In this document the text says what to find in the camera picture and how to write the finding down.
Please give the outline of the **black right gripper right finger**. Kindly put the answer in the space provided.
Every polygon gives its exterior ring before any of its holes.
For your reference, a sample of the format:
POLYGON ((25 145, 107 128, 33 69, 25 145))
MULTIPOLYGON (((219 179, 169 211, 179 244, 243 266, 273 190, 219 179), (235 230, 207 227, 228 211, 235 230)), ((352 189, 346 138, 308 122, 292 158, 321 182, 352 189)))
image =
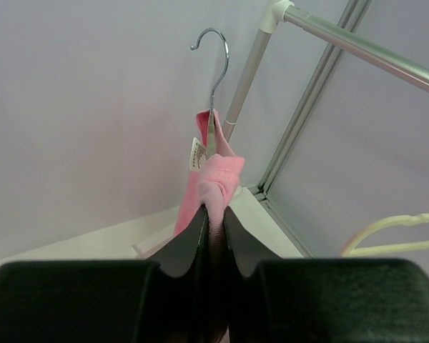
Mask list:
POLYGON ((292 258, 224 216, 232 342, 429 342, 429 277, 406 259, 292 258))

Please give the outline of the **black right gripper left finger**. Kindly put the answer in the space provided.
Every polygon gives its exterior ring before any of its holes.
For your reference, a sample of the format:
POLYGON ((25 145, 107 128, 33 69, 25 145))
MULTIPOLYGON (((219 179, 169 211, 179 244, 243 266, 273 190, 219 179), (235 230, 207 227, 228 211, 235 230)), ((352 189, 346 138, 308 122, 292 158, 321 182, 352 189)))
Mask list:
POLYGON ((208 214, 148 259, 0 266, 0 342, 203 342, 208 214))

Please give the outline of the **pink t shirt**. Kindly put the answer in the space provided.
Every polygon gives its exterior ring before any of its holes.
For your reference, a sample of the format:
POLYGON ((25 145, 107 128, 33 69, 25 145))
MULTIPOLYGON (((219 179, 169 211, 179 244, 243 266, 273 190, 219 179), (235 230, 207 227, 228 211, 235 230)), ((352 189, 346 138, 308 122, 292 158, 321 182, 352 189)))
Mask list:
POLYGON ((225 209, 232 200, 240 182, 245 159, 236 155, 225 139, 218 113, 214 113, 214 141, 217 151, 201 161, 198 150, 204 150, 208 139, 209 111, 196 115, 200 138, 193 139, 189 158, 187 188, 179 207, 173 235, 181 234, 203 205, 208 213, 209 241, 214 243, 221 237, 225 209))

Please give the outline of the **beige hanger with metal hook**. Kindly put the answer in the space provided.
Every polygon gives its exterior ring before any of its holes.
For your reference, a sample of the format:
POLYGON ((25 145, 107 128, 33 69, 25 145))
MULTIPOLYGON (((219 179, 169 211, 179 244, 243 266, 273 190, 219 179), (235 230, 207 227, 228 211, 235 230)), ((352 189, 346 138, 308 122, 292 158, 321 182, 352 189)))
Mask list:
POLYGON ((191 45, 190 49, 192 51, 197 50, 202 42, 202 39, 208 33, 214 33, 220 38, 222 42, 222 48, 224 49, 225 60, 224 60, 224 66, 223 66, 222 72, 217 78, 214 85, 212 86, 210 97, 209 97, 209 118, 207 123, 207 145, 206 145, 207 159, 212 157, 217 152, 216 139, 215 139, 215 131, 216 131, 215 129, 215 94, 216 94, 217 88, 219 87, 220 83, 224 79, 230 64, 230 49, 229 49, 227 40, 225 38, 225 35, 219 29, 216 29, 214 27, 208 27, 204 29, 197 37, 196 43, 191 45))

